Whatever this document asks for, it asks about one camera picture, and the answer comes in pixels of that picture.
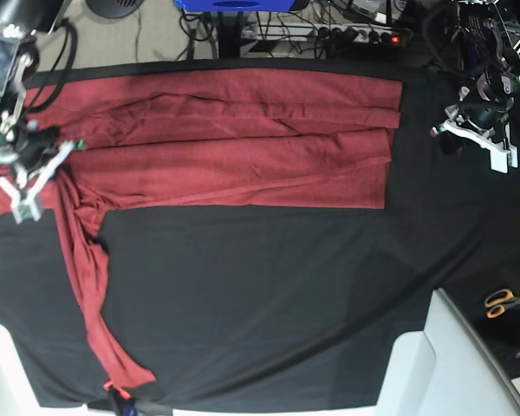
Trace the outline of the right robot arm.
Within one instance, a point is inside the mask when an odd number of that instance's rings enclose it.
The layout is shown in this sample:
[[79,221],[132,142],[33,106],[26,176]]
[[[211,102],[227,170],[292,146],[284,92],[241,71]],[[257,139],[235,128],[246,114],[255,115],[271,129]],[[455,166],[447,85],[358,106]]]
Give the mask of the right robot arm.
[[40,34],[64,28],[64,42],[72,44],[67,65],[73,65],[77,34],[64,17],[69,5],[69,1],[0,1],[0,171],[9,169],[20,183],[58,154],[59,129],[30,127],[27,116],[49,106],[62,91],[62,84],[36,105],[38,94],[25,102],[25,82],[40,64],[36,44]]

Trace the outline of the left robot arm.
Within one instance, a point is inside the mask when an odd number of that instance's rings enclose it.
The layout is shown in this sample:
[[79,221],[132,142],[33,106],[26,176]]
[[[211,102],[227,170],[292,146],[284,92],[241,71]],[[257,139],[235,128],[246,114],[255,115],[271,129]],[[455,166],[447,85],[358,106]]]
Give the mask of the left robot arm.
[[[443,15],[454,21],[453,34],[465,45],[460,68],[451,68],[432,40]],[[444,150],[456,152],[461,140],[469,140],[513,166],[509,111],[520,94],[520,22],[515,7],[509,1],[440,1],[427,12],[420,29],[442,68],[467,82],[431,135],[441,140]]]

